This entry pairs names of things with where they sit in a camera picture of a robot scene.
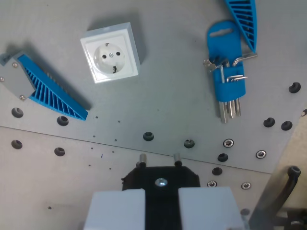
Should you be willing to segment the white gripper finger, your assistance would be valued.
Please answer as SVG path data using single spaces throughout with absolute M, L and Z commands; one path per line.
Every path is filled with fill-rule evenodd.
M 145 190 L 95 192 L 85 230 L 144 230 Z
M 178 190 L 182 229 L 243 230 L 244 222 L 229 187 Z

